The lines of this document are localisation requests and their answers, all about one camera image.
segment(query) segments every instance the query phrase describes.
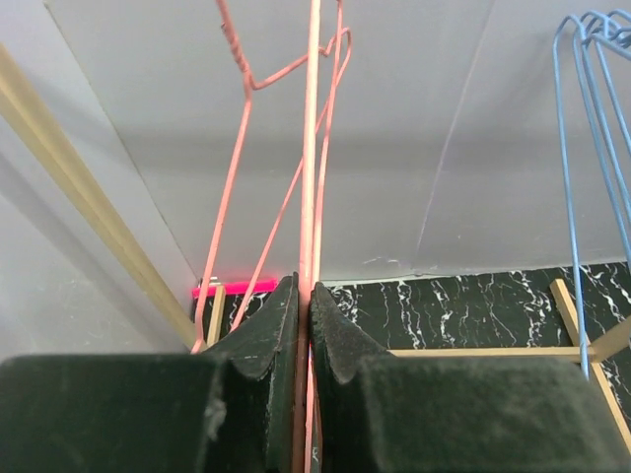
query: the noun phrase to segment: white wall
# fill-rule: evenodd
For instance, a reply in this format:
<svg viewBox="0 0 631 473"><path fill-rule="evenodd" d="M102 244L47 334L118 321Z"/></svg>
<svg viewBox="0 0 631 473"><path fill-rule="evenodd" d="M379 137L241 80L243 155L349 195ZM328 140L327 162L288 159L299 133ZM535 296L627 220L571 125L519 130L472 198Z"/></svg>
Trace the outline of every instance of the white wall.
<svg viewBox="0 0 631 473"><path fill-rule="evenodd" d="M308 4L230 2L256 77L304 53ZM199 275L243 105L215 3L50 5ZM333 124L322 278L568 263L551 43L566 14L615 6L619 0L345 1L354 50ZM334 2L324 2L322 18L324 42L333 34ZM565 51L581 249L586 261L619 259ZM628 76L626 66L616 72ZM628 110L631 82L616 77ZM330 60L321 61L320 79L323 96ZM303 69L254 96L220 278L247 278L263 246L300 157L304 83ZM297 194L269 274L298 266Z"/></svg>
<svg viewBox="0 0 631 473"><path fill-rule="evenodd" d="M182 306L193 273L43 4L2 0L0 40L25 70ZM183 346L0 119L0 358Z"/></svg>

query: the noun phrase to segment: wooden stick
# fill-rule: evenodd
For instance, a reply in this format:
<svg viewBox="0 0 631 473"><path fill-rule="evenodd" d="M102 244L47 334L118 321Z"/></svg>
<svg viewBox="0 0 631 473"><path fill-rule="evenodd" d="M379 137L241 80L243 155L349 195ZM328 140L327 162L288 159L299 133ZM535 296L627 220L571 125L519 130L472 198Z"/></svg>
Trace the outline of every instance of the wooden stick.
<svg viewBox="0 0 631 473"><path fill-rule="evenodd" d="M0 44L0 113L190 348L194 327L20 67Z"/></svg>
<svg viewBox="0 0 631 473"><path fill-rule="evenodd" d="M592 343L596 352L596 361L606 360L627 348L629 346L629 334L631 334L631 317L627 317L596 338Z"/></svg>
<svg viewBox="0 0 631 473"><path fill-rule="evenodd" d="M215 290L215 298L213 299L213 311L210 314L210 324L208 325L208 336L206 337L206 345L208 345L208 348L212 347L219 341L221 322L224 318L225 302L226 288L222 285L219 285Z"/></svg>
<svg viewBox="0 0 631 473"><path fill-rule="evenodd" d="M556 306L558 307L559 312L561 312L561 318L563 318L563 323L570 335L570 339L572 340L572 343L577 345L579 343L579 322L576 314L576 308L572 303L572 298L570 297L568 288L565 286L565 282L561 279L554 280L550 288L552 289L552 296L556 301ZM590 363L590 379L598 386L600 392L602 393L605 402L609 406L611 417L613 417L613 421L618 427L618 431L620 432L629 453L631 453L631 432L629 432L629 426L627 426L627 422L620 410L618 401L613 394L609 381L607 380L607 376L599 362Z"/></svg>
<svg viewBox="0 0 631 473"><path fill-rule="evenodd" d="M457 358L457 357L555 357L573 363L581 360L579 347L509 347L509 348L439 348L422 350L390 350L403 358ZM588 355L593 358L594 350Z"/></svg>

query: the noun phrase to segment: wooden dowel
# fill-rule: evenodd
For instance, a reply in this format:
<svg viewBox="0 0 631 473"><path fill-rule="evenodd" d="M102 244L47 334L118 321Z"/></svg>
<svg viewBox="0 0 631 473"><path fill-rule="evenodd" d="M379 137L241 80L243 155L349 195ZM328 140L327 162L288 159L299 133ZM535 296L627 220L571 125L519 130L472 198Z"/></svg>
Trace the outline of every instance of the wooden dowel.
<svg viewBox="0 0 631 473"><path fill-rule="evenodd" d="M184 344L192 347L195 331L186 312L2 44L0 113Z"/></svg>
<svg viewBox="0 0 631 473"><path fill-rule="evenodd" d="M579 347L439 348L390 352L403 358L554 357L573 363L581 360ZM594 350L588 349L588 356L593 358L594 355Z"/></svg>
<svg viewBox="0 0 631 473"><path fill-rule="evenodd" d="M556 279L550 286L550 289L552 290L552 296L556 301L556 306L558 307L559 312L561 312L561 318L563 319L565 328L570 335L570 339L575 345L578 345L578 316L576 314L576 308L574 307L572 298L570 297L570 293L568 292L568 288L566 287L565 282L562 279ZM590 380L592 383L598 386L600 392L602 393L602 397L604 397L607 406L609 406L611 417L613 418L615 425L618 427L618 431L620 432L620 435L622 436L622 439L627 446L629 453L631 454L631 432L629 432L629 426L627 426L627 422L624 419L622 411L620 410L618 401L613 394L613 390L609 385L607 376L604 373L602 365L599 362L590 363Z"/></svg>
<svg viewBox="0 0 631 473"><path fill-rule="evenodd" d="M215 298L213 299L213 311L210 314L210 324L208 325L208 336L206 337L206 345L208 345L208 348L212 347L219 341L221 322L224 318L225 302L226 288L222 285L219 285L215 290Z"/></svg>
<svg viewBox="0 0 631 473"><path fill-rule="evenodd" d="M627 317L592 342L596 352L596 361L602 362L629 346L631 317Z"/></svg>

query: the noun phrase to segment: black marble surface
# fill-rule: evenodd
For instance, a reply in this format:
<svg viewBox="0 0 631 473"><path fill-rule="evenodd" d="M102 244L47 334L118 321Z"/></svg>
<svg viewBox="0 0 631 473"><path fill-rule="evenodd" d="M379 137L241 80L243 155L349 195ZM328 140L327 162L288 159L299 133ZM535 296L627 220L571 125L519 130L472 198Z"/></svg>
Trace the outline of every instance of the black marble surface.
<svg viewBox="0 0 631 473"><path fill-rule="evenodd" d="M625 263L582 269L588 335L599 335L631 314L631 277ZM330 288L342 311L389 349L569 346L550 284L563 278L574 293L570 268L512 271L451 278ZM265 296L255 296L247 313ZM241 298L228 297L222 334ZM631 426L631 351L603 363Z"/></svg>

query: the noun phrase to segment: blue wire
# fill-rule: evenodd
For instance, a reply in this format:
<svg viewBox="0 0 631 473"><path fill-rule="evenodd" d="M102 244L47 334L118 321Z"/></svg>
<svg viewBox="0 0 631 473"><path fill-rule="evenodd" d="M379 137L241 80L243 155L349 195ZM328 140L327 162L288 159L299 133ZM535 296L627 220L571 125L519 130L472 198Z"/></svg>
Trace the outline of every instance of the blue wire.
<svg viewBox="0 0 631 473"><path fill-rule="evenodd" d="M592 17L585 26L583 21ZM626 149L631 156L631 136L629 135L628 127L620 108L620 104L617 98L615 87L613 86L613 80L609 68L602 52L602 47L615 52L616 54L631 60L631 52L626 49L631 46L631 27L621 27L612 17L620 17L625 21L631 22L631 15L623 10L613 10L609 14L604 15L600 12L588 11L583 17L579 18L576 15L569 15L563 19L561 25L556 31L554 41L552 45L552 57L554 60L554 87L556 92L556 109L557 109L557 121L559 125L559 141L561 148L561 163L563 166L563 181L565 187L566 207L568 213L568 223L570 230L570 243L572 248L572 266L575 285L575 298L577 305L577 315L579 322L579 347L581 352L581 369L585 377L589 378L589 360L587 354L587 334L585 324L585 310L583 304L583 288L581 283L581 265L579 257L579 249L576 235L576 220L574 216L574 198L572 195L572 185L570 179L568 152L567 152L567 136L565 129L565 116L563 112L563 94L561 87L561 73L559 65L559 38L563 32L565 26L568 23L574 23L576 30L573 40L573 55L576 66L576 71L579 79L579 85L581 88L581 96L585 105L585 110L590 125L590 130L594 138L594 144L596 147L596 154L602 176L604 178L605 187L611 202L611 207L614 212L615 220L620 231L620 237L624 246L624 251L627 257L627 263L631 269L631 244L629 243L629 237L626 231L626 222L631 225L631 198L629 191L622 175L620 165L617 159L611 133L609 131L609 125L606 120L606 115L600 99L600 92L594 76L594 70L592 62L589 58L589 47L591 43L595 44L596 54L598 57L598 63L602 69L602 74L606 83L606 87L609 93L609 97L613 104L616 119L622 132ZM611 165L613 166L614 174L616 177L616 183L618 190L622 198L622 204L626 211L626 219L622 216L622 211L617 200L614 186L611 182L611 176L609 174L609 168L604 157L604 149L602 148L602 141L609 156Z"/></svg>

